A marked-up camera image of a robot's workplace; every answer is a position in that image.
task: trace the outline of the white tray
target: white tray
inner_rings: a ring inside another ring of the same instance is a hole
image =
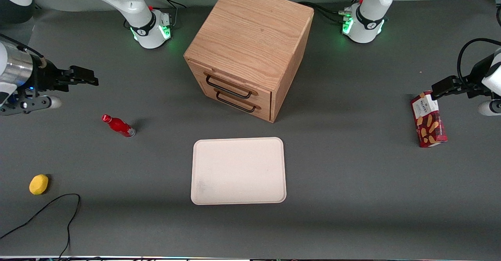
[[[200,140],[193,146],[194,204],[279,203],[286,194],[280,138]]]

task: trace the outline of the wood grain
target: wood grain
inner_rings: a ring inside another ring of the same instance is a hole
[[[240,99],[238,97],[233,97],[232,95],[221,92],[220,90],[208,85],[205,80],[207,77],[205,72],[197,71],[194,72],[193,75],[195,76],[200,87],[202,87],[202,91],[204,92],[204,94],[209,98],[220,102],[216,97],[216,93],[220,92],[220,98],[225,99],[226,101],[236,104],[238,106],[242,106],[245,109],[250,110],[252,109],[253,106],[256,106],[254,112],[249,114],[254,115],[263,120],[270,121],[270,99],[271,99],[270,92],[258,90],[257,92],[253,92],[251,97],[249,97],[248,99]],[[238,89],[237,87],[240,87],[240,85],[234,84],[233,83],[234,81],[228,81],[217,76],[214,77],[215,77],[214,79],[211,79],[211,82],[219,86],[222,86],[223,88],[230,89],[235,93],[241,95],[247,94],[249,92],[245,88]]]
[[[287,0],[218,0],[185,57],[276,91],[312,15]]]
[[[308,42],[308,35],[310,34],[310,28],[312,25],[312,19],[310,19],[310,21],[303,30],[303,37],[296,46],[295,53],[289,62],[286,73],[283,75],[279,83],[277,91],[274,94],[272,94],[272,103],[270,112],[271,122],[274,122],[275,119],[277,118],[279,110],[283,104],[283,101],[285,100],[285,96],[287,95],[290,85],[292,84],[292,81],[296,75],[297,69],[299,68],[301,61],[303,60],[303,56],[305,54],[305,49],[306,49],[306,43]]]
[[[218,0],[184,53],[202,91],[274,122],[303,59],[313,9],[287,0]]]

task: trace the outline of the cabinet top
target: cabinet top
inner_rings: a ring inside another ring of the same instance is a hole
[[[313,12],[287,0],[218,0],[184,56],[275,90]]]

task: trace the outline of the black metal handle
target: black metal handle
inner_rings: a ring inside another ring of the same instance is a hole
[[[252,95],[252,92],[249,92],[247,95],[240,95],[240,94],[237,94],[237,93],[235,93],[235,92],[232,92],[232,91],[230,91],[230,90],[228,90],[228,89],[225,89],[225,88],[223,88],[223,87],[221,87],[221,86],[219,86],[219,85],[216,85],[216,84],[212,83],[211,81],[209,81],[209,79],[211,79],[211,76],[210,76],[210,75],[207,75],[207,78],[205,79],[205,81],[207,82],[207,84],[211,85],[212,87],[214,87],[214,88],[216,88],[216,89],[218,89],[218,90],[222,90],[222,91],[223,91],[223,92],[225,92],[225,93],[228,93],[228,94],[230,94],[230,95],[234,95],[235,97],[239,97],[239,98],[241,98],[241,99],[248,99],[248,98],[249,98],[249,97],[251,97],[251,95]]]
[[[238,105],[236,105],[236,104],[232,104],[231,102],[227,101],[226,99],[221,99],[221,98],[219,97],[219,94],[220,94],[220,93],[221,93],[221,92],[219,92],[219,91],[218,91],[218,93],[216,93],[216,99],[218,99],[218,100],[220,100],[220,101],[224,102],[225,104],[229,104],[230,106],[233,106],[234,108],[237,108],[237,109],[239,109],[239,110],[242,110],[242,111],[245,111],[245,112],[248,112],[248,113],[253,113],[253,112],[254,112],[254,110],[256,110],[256,106],[253,106],[253,108],[252,108],[251,110],[248,110],[248,109],[243,108],[243,107],[241,107],[241,106],[238,106]]]

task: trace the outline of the yellow ball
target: yellow ball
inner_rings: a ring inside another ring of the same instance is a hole
[[[34,195],[43,194],[49,184],[49,178],[43,174],[33,177],[30,183],[30,192]]]

